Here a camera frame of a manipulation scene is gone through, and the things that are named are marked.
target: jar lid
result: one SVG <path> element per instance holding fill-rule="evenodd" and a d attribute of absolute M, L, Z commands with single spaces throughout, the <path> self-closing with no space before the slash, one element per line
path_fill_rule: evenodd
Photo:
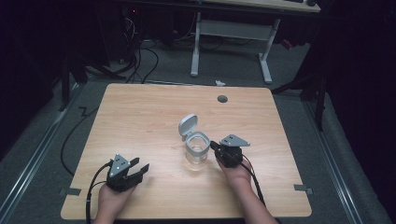
<path fill-rule="evenodd" d="M 198 117 L 194 114 L 188 115 L 186 118 L 182 119 L 181 122 L 178 124 L 178 132 L 183 139 L 185 139 L 192 130 L 197 126 Z"/>

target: human hand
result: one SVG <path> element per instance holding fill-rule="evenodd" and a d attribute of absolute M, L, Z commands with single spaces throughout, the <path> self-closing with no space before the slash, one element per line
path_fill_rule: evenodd
<path fill-rule="evenodd" d="M 248 161 L 243 160 L 242 163 L 251 170 L 251 165 Z M 251 175 L 244 167 L 237 165 L 234 168 L 226 168 L 219 161 L 218 164 L 233 191 L 238 193 L 245 189 L 251 189 Z"/>
<path fill-rule="evenodd" d="M 104 184 L 99 190 L 98 213 L 94 224 L 113 223 L 135 188 L 117 192 Z"/>

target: power cord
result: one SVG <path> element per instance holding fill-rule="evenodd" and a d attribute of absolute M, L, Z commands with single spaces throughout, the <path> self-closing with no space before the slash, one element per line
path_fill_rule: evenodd
<path fill-rule="evenodd" d="M 74 173 L 66 166 L 65 162 L 64 162 L 64 149 L 66 147 L 67 141 L 69 140 L 70 136 L 73 134 L 73 132 L 77 129 L 77 127 L 87 118 L 90 117 L 90 115 L 92 115 L 94 112 L 96 112 L 99 109 L 99 106 L 96 107 L 93 111 L 91 111 L 89 114 L 85 114 L 85 109 L 86 107 L 81 107 L 84 108 L 84 113 L 82 114 L 82 116 L 84 116 L 84 118 L 82 120 L 80 120 L 74 127 L 73 129 L 70 131 L 70 133 L 66 136 L 66 138 L 64 139 L 64 143 L 62 144 L 62 148 L 61 148 L 61 163 L 62 166 L 64 167 L 64 169 L 66 170 L 67 173 L 69 173 L 71 176 L 74 176 Z"/>

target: table surface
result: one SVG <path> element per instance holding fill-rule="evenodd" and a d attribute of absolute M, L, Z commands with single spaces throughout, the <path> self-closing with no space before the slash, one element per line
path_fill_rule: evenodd
<path fill-rule="evenodd" d="M 218 101 L 219 95 L 228 98 Z M 139 157 L 134 170 L 149 163 L 120 219 L 242 217 L 242 211 L 210 149 L 205 165 L 192 170 L 178 124 L 198 116 L 197 132 L 219 142 L 230 133 L 250 143 L 242 147 L 275 217 L 307 217 L 311 207 L 304 191 L 272 93 L 265 88 L 110 84 L 100 105 L 67 195 L 64 219 L 85 219 L 85 200 L 96 171 L 116 153 L 128 161 Z M 107 169 L 97 178 L 106 180 Z M 98 190 L 92 191 L 92 217 Z"/>
<path fill-rule="evenodd" d="M 320 12 L 318 4 L 310 7 L 306 4 L 306 0 L 302 3 L 285 0 L 205 0 L 205 2 L 239 5 L 244 7 L 265 7 L 299 12 Z"/>

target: metal bracket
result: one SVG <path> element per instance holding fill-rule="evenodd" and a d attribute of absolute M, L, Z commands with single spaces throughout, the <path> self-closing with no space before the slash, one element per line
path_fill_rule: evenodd
<path fill-rule="evenodd" d="M 250 147 L 249 142 L 234 134 L 230 134 L 227 137 L 223 138 L 220 143 L 227 147 Z"/>

